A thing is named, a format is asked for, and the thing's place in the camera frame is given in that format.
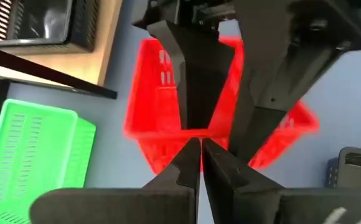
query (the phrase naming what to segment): wooden shelf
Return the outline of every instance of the wooden shelf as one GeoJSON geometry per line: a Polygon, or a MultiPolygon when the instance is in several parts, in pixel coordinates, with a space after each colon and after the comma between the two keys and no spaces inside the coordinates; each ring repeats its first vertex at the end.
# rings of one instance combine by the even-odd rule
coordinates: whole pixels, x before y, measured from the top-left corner
{"type": "MultiPolygon", "coordinates": [[[[100,13],[94,52],[90,54],[27,55],[21,57],[87,82],[103,86],[121,3],[122,0],[100,0],[100,13]]],[[[0,77],[61,85],[4,67],[0,67],[0,77]]]]}

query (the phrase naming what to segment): gray floor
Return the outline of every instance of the gray floor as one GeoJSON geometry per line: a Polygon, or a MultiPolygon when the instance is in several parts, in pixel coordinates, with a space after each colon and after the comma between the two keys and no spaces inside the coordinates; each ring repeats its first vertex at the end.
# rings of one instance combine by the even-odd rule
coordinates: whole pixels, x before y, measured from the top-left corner
{"type": "MultiPolygon", "coordinates": [[[[106,84],[119,92],[117,100],[25,85],[13,85],[9,92],[10,98],[75,110],[97,125],[87,187],[141,187],[154,177],[136,143],[123,135],[136,53],[148,37],[131,26],[134,0],[123,2],[106,84]]],[[[221,31],[238,35],[237,23],[222,24],[221,31]]],[[[327,160],[345,146],[361,147],[361,52],[343,57],[304,101],[320,118],[320,133],[302,138],[262,173],[287,187],[322,187],[327,160]]],[[[199,223],[212,223],[204,185],[199,223]]]]}

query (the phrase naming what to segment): black wire basket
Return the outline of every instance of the black wire basket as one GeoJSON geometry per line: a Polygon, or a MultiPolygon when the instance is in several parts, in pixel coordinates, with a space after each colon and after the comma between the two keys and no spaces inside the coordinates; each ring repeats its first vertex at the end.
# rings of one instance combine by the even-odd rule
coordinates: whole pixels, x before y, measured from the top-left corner
{"type": "Polygon", "coordinates": [[[92,52],[99,0],[0,0],[0,50],[11,54],[92,52]]]}

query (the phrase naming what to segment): green plastic basket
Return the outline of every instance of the green plastic basket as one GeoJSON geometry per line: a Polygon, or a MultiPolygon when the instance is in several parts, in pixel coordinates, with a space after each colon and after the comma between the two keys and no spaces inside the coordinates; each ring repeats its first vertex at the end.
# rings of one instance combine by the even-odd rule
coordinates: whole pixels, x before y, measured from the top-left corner
{"type": "Polygon", "coordinates": [[[25,224],[40,195],[83,187],[96,126],[76,112],[6,100],[0,116],[0,224],[25,224]]]}

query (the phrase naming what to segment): red plastic basket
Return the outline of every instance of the red plastic basket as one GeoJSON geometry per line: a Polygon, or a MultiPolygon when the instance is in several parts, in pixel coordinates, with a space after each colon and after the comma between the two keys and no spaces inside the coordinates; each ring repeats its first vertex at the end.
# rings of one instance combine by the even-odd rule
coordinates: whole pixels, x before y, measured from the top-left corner
{"type": "MultiPolygon", "coordinates": [[[[141,43],[129,99],[124,131],[136,139],[156,174],[167,166],[192,137],[212,138],[227,148],[244,63],[243,43],[223,39],[236,54],[225,87],[208,129],[181,130],[179,107],[171,60],[156,39],[141,43]]],[[[263,168],[276,160],[307,132],[318,130],[319,122],[301,102],[288,113],[249,165],[263,168]]]]}

